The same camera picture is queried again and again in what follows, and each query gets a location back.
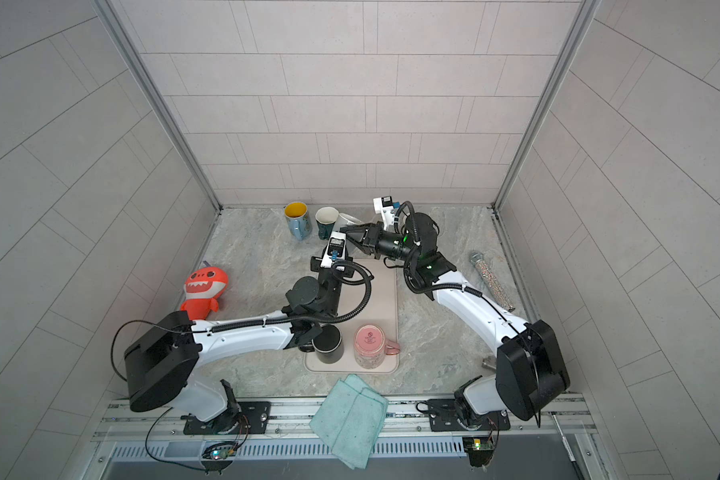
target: marble surface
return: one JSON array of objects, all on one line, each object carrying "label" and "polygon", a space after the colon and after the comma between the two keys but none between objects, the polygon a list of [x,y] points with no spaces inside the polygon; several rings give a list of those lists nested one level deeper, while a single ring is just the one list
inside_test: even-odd
[{"label": "marble surface", "polygon": [[[310,205],[314,213],[321,205]],[[372,206],[339,208],[360,220],[379,220]],[[504,252],[484,206],[421,206],[438,223],[438,248],[468,280],[483,292],[468,252],[480,250],[504,290],[518,307],[514,313],[524,317],[517,287],[512,280]],[[222,212],[204,260],[224,269],[230,286],[220,298],[220,311],[209,320],[228,320],[259,315],[287,305],[286,292],[309,271],[309,257],[321,253],[326,242],[317,228],[303,242],[294,239],[279,208],[231,208]],[[357,258],[365,257],[355,251]],[[383,395],[414,393],[452,393],[467,380],[490,375],[482,368],[488,347],[450,310],[415,295],[398,276],[398,342],[402,346],[400,363],[388,375],[361,375]],[[345,288],[362,288],[345,286]],[[304,353],[298,349],[258,351],[226,358],[204,366],[201,371],[213,379],[226,379],[238,397],[320,396],[326,395],[344,374],[313,373],[304,367]]]}]

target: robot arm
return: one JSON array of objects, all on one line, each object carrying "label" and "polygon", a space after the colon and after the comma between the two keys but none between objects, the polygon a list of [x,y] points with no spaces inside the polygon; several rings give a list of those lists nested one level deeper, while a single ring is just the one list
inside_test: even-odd
[{"label": "robot arm", "polygon": [[[408,288],[456,313],[496,355],[495,376],[472,379],[454,394],[464,425],[480,425],[486,414],[502,409],[528,420],[562,393],[570,380],[552,329],[541,321],[526,323],[467,282],[438,252],[439,227],[429,216],[413,212],[405,202],[390,217],[392,199],[376,200],[384,221],[333,232],[322,256],[311,259],[317,278],[299,279],[286,293],[288,306],[221,322],[191,322],[185,312],[174,312],[139,338],[125,352],[130,408],[144,412],[169,405],[202,422],[236,415],[229,384],[202,377],[197,367],[240,353],[302,346],[320,333],[321,323],[346,321],[359,313],[370,298],[372,276],[346,255],[347,241],[377,259],[386,256],[385,262],[403,260]],[[404,208],[409,214],[402,231],[388,231],[390,226],[397,229]],[[346,280],[355,271],[362,279]],[[343,284],[365,285],[365,303],[337,316]]]}]

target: pink mug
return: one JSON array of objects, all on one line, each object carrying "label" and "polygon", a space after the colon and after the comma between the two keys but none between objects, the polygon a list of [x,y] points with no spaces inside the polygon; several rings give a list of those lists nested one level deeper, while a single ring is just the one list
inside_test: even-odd
[{"label": "pink mug", "polygon": [[400,345],[387,340],[379,326],[369,323],[355,333],[355,360],[364,369],[374,369],[382,364],[384,356],[400,353]]}]

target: teal cloth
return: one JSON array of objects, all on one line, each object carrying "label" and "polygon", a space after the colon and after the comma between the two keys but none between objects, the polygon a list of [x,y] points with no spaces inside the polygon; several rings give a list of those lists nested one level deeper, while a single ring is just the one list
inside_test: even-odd
[{"label": "teal cloth", "polygon": [[346,466],[365,468],[388,404],[360,377],[349,375],[336,382],[309,426]]}]

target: orange plush toy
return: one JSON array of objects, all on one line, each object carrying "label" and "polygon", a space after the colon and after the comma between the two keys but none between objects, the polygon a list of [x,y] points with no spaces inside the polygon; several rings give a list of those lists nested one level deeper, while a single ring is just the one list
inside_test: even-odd
[{"label": "orange plush toy", "polygon": [[205,320],[212,310],[219,311],[219,302],[216,299],[221,296],[229,282],[230,279],[220,268],[201,268],[184,282],[186,302],[181,304],[180,310],[187,312],[190,320]]}]

